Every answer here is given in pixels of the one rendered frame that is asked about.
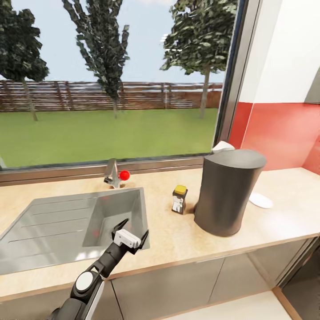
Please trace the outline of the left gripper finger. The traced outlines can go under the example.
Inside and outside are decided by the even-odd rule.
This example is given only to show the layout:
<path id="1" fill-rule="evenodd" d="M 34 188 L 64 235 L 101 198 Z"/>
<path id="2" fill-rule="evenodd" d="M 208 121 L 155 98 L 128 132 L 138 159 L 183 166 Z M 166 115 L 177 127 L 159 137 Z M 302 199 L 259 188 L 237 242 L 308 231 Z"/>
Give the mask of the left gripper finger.
<path id="1" fill-rule="evenodd" d="M 119 223 L 118 225 L 116 225 L 116 226 L 114 227 L 114 229 L 119 231 L 119 230 L 122 229 L 123 226 L 128 222 L 128 220 L 129 220 L 129 218 L 125 219 L 124 221 L 122 221 L 121 223 Z"/>
<path id="2" fill-rule="evenodd" d="M 149 234 L 149 231 L 147 231 L 142 237 L 141 237 L 141 244 L 140 246 L 137 248 L 137 250 L 142 250 L 143 248 L 143 244 L 145 243 L 145 240 L 147 238 L 147 235 Z"/>

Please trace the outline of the paper coffee filter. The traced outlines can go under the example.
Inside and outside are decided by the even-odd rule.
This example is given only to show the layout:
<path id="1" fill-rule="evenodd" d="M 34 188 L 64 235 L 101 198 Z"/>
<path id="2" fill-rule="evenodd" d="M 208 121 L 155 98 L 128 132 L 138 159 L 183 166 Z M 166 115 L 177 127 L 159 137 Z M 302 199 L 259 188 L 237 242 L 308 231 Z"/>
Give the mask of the paper coffee filter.
<path id="1" fill-rule="evenodd" d="M 234 150 L 235 148 L 226 142 L 220 141 L 220 143 L 212 149 L 213 153 L 225 152 L 229 150 Z"/>

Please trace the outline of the saucer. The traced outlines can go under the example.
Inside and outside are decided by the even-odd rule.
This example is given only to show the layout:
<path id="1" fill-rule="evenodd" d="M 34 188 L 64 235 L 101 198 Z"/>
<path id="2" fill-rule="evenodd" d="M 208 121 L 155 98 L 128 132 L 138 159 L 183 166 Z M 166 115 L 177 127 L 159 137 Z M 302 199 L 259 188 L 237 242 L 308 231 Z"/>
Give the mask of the saucer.
<path id="1" fill-rule="evenodd" d="M 262 208 L 271 208 L 273 206 L 273 203 L 270 199 L 259 193 L 251 193 L 249 200 Z"/>

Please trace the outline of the bottle of coffee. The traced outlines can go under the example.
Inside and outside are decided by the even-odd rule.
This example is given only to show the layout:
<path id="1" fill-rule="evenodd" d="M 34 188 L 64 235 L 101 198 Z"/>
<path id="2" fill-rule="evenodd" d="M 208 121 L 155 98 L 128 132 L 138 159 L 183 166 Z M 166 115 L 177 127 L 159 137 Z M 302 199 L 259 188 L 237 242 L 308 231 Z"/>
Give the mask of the bottle of coffee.
<path id="1" fill-rule="evenodd" d="M 185 208 L 186 208 L 186 203 L 185 203 L 185 197 L 187 195 L 188 189 L 186 189 L 185 186 L 183 185 L 177 185 L 176 188 L 174 189 L 172 195 L 174 199 L 174 203 L 172 206 L 172 211 L 179 213 L 179 214 L 184 214 Z"/>

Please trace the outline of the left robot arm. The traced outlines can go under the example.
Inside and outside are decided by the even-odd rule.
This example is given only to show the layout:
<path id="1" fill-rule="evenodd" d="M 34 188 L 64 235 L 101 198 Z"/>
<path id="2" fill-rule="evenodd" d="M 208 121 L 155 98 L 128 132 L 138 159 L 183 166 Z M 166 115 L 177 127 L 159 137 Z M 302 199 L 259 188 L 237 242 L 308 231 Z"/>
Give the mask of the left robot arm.
<path id="1" fill-rule="evenodd" d="M 90 320 L 104 288 L 104 279 L 108 278 L 114 267 L 122 257 L 130 252 L 135 255 L 137 250 L 142 250 L 143 244 L 149 234 L 147 231 L 141 239 L 134 236 L 123 226 L 128 222 L 125 219 L 114 227 L 111 232 L 112 244 L 92 265 L 89 266 L 76 279 L 69 299 L 56 308 L 47 320 Z M 93 268 L 97 272 L 92 271 Z"/>

